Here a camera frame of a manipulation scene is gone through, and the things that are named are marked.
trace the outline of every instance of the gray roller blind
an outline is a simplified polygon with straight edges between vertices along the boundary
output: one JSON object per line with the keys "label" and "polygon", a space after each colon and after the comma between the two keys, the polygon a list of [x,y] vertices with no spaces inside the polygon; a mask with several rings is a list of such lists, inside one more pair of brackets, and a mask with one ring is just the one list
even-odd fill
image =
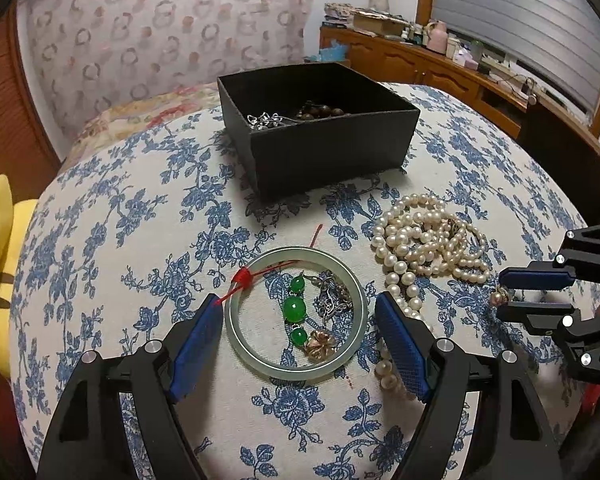
{"label": "gray roller blind", "polygon": [[432,18],[509,52],[596,108],[600,19],[586,0],[433,0]]}

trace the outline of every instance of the red string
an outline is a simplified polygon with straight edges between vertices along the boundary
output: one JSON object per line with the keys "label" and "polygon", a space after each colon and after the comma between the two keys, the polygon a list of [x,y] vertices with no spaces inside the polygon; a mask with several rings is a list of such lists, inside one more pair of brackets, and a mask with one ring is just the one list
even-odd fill
{"label": "red string", "polygon": [[[315,241],[317,240],[318,234],[320,234],[321,229],[322,229],[322,224],[318,225],[317,229],[315,230],[314,238],[312,238],[311,244],[309,245],[309,247],[313,247],[315,245]],[[253,279],[256,276],[266,274],[267,272],[270,272],[272,270],[282,269],[283,267],[287,267],[291,264],[296,264],[299,261],[300,260],[291,260],[289,262],[282,262],[280,264],[275,264],[275,265],[272,265],[269,267],[265,267],[264,269],[259,270],[258,272],[254,272],[253,274],[249,271],[249,269],[247,269],[247,267],[240,267],[238,272],[236,272],[231,279],[231,287],[229,287],[229,292],[222,298],[219,298],[218,300],[216,300],[216,303],[222,303],[224,300],[229,298],[232,294],[235,294],[236,292],[238,292],[238,290],[249,288],[251,285],[253,285]]]}

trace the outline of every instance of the black box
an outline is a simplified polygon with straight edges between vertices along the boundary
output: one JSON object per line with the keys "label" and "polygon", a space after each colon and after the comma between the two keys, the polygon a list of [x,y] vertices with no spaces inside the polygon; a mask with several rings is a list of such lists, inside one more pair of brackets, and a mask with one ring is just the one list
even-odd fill
{"label": "black box", "polygon": [[[400,168],[420,110],[339,63],[261,68],[218,78],[224,125],[263,202]],[[247,115],[296,118],[307,100],[348,116],[252,130]]]}

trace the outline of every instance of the white tablecloth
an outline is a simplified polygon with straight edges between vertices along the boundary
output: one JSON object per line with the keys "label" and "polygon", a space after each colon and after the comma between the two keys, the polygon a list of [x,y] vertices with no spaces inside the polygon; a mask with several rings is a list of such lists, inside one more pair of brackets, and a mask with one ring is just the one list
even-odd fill
{"label": "white tablecloth", "polygon": [[[435,193],[473,221],[487,235],[486,259],[495,272],[553,258],[564,231],[584,226],[554,182],[489,121],[444,92],[391,87],[422,110],[404,171],[261,208],[215,108],[136,134],[49,186],[29,228],[11,309],[11,381],[34,463],[82,352],[93,348],[107,358],[164,337],[208,293],[222,296],[240,266],[272,248],[307,245],[320,223],[316,247],[356,273],[371,314],[384,274],[368,242],[370,228],[401,195]],[[370,142],[382,142],[377,133]],[[345,153],[343,146],[333,156]],[[259,351],[300,364],[305,357],[288,342],[280,314],[292,275],[285,269],[260,282],[241,323]],[[514,348],[523,356],[555,436],[563,436],[582,389],[565,375],[551,339],[495,319],[488,307],[493,280],[477,286],[419,278],[418,285],[436,336],[467,352]],[[590,317],[600,286],[577,283],[562,295]],[[346,318],[336,318],[332,328],[346,332]],[[209,478],[390,478],[422,405],[380,389],[373,372],[377,338],[371,317],[363,345],[344,369],[315,383],[286,384],[246,369],[223,334],[205,377],[178,405]],[[467,397],[449,479],[462,469],[476,403],[475,394]],[[151,478],[126,397],[123,411],[138,473]]]}

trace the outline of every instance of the green pendant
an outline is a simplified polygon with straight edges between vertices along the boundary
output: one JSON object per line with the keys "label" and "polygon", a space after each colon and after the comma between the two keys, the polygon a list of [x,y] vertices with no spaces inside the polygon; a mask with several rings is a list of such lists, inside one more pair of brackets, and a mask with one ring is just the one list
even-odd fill
{"label": "green pendant", "polygon": [[306,334],[304,328],[300,326],[291,331],[291,333],[289,334],[289,338],[291,339],[291,342],[294,345],[303,346],[304,343],[306,343],[309,339],[309,336]]}
{"label": "green pendant", "polygon": [[302,276],[296,276],[291,280],[291,285],[289,285],[289,292],[293,294],[299,294],[304,290],[304,278]]}
{"label": "green pendant", "polygon": [[304,300],[298,296],[289,296],[282,304],[282,315],[289,323],[300,323],[306,316]]}

